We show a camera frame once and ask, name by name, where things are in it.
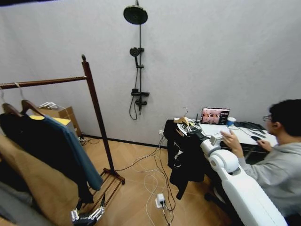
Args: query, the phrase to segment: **handheld shower head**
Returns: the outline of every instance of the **handheld shower head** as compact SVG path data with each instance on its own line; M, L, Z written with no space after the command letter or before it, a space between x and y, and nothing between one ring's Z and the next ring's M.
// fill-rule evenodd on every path
M139 51L138 48L133 47L133 48L130 49L130 54L131 54L133 57L134 57L134 56L137 57L137 56L139 56L140 51Z

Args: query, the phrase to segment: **shower head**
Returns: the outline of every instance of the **shower head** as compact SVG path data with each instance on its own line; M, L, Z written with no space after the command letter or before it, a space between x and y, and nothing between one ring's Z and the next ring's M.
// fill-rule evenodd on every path
M138 1L136 5L128 6L123 11L124 18L131 24L144 24L147 21L147 12L139 6Z
M131 54L133 57L134 57L134 56L137 57L137 56L139 56L140 51L139 51L138 48L133 47L133 48L130 49L130 54Z

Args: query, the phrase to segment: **white desk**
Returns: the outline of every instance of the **white desk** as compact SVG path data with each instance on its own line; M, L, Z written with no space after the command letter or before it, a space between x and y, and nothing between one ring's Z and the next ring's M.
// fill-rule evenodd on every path
M210 125L210 124L199 124L199 125L202 129L203 134L206 136L211 136L220 131L225 131L229 133L229 128L225 125ZM257 145L256 141L253 140L251 136L256 136L256 137L258 136L250 132L247 128L243 128L243 127L238 128L236 126L231 126L230 129L232 129L232 131L236 134L241 144ZM267 138L260 137L260 139L269 141L271 146L275 146L277 144L276 137L271 134L268 134L266 130L264 130L264 132L265 134L262 134L261 132L257 132L267 137Z

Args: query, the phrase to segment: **cardboard box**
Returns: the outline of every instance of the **cardboard box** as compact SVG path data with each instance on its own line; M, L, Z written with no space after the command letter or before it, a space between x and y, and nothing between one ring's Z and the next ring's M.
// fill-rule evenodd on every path
M74 115L74 112L73 112L73 109L72 107L66 107L66 110L65 109L61 109L60 110L57 110L57 109L50 109L50 108L39 108L39 110L43 113L43 114L46 114L46 115L49 115L51 117L54 117L54 118L61 118L61 119L70 119L74 125L74 129L75 129L75 132L77 134L78 137L81 136L81 130L79 128L79 124L77 123L77 120L75 118L75 115Z

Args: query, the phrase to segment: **black shirt on hanger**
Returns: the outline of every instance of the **black shirt on hanger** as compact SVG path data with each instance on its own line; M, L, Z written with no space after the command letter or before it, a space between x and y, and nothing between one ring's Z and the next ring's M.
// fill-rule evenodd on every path
M168 166L172 169L170 183L179 189L177 199L181 199L188 181L204 180L204 154L200 148L200 139L195 135L181 136L177 123L167 120L164 136L168 140Z
M47 125L43 120L33 120L28 115L13 114L1 114L0 126L6 136L26 152L73 180L83 203L93 203L85 174L60 128Z

